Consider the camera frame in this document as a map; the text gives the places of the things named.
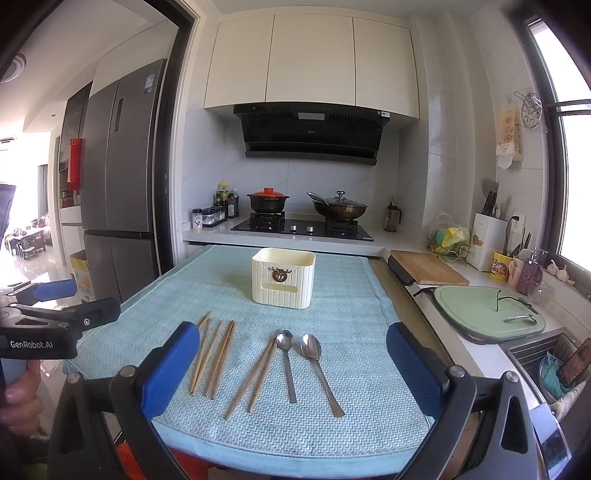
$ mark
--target range hood vent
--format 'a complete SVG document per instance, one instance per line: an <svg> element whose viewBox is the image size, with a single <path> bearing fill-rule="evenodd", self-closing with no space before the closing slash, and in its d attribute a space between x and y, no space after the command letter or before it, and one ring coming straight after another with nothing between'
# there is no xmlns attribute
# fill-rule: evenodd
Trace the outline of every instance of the range hood vent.
<svg viewBox="0 0 591 480"><path fill-rule="evenodd" d="M247 157L308 158L375 165L389 112L330 103L234 106Z"/></svg>

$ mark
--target wooden cutting board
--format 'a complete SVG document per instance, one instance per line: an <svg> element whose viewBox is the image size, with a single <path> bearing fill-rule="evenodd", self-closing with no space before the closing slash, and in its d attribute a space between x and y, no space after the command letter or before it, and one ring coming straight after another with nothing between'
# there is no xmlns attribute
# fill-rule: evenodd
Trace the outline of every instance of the wooden cutting board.
<svg viewBox="0 0 591 480"><path fill-rule="evenodd" d="M447 265L441 258L428 252L391 250L394 259L422 285L469 285L470 282Z"/></svg>

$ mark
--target screw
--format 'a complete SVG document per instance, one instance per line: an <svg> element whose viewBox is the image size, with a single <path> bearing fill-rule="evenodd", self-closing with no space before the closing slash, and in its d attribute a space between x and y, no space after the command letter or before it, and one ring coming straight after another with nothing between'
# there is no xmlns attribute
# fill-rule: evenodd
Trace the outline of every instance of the screw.
<svg viewBox="0 0 591 480"><path fill-rule="evenodd" d="M455 378L462 378L464 375L466 375L466 371L460 367L460 365L452 365L449 368L449 373L452 377Z"/></svg>
<svg viewBox="0 0 591 480"><path fill-rule="evenodd" d="M68 375L68 383L78 383L80 381L80 374L78 372Z"/></svg>
<svg viewBox="0 0 591 480"><path fill-rule="evenodd" d="M135 375L135 367L133 365L126 365L119 370L119 375L125 378L131 378Z"/></svg>
<svg viewBox="0 0 591 480"><path fill-rule="evenodd" d="M517 375L513 370L509 370L505 376L507 380L512 383L517 383L519 381L519 375Z"/></svg>

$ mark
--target window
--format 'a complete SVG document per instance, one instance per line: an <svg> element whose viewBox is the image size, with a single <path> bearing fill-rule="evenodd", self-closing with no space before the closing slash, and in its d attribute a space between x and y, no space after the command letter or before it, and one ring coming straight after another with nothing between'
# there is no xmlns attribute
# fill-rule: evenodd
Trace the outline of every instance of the window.
<svg viewBox="0 0 591 480"><path fill-rule="evenodd" d="M509 15L528 56L548 128L547 264L591 294L591 89L560 40L526 8Z"/></svg>

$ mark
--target garlic bulb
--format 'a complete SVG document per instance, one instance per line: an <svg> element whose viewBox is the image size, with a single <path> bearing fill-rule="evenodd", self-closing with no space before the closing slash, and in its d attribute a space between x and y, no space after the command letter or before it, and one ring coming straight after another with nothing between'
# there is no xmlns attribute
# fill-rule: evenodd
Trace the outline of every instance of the garlic bulb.
<svg viewBox="0 0 591 480"><path fill-rule="evenodd" d="M563 282L568 282L569 280L569 273L566 271L566 265L564 266L563 270L558 270L556 272L556 278L558 278L560 281Z"/></svg>
<svg viewBox="0 0 591 480"><path fill-rule="evenodd" d="M548 273L550 275L553 275L553 276L556 276L558 271L560 271L560 269L558 268L558 265L556 265L554 263L554 260L550 260L550 265L548 265L548 268L546 268L546 270L548 271Z"/></svg>

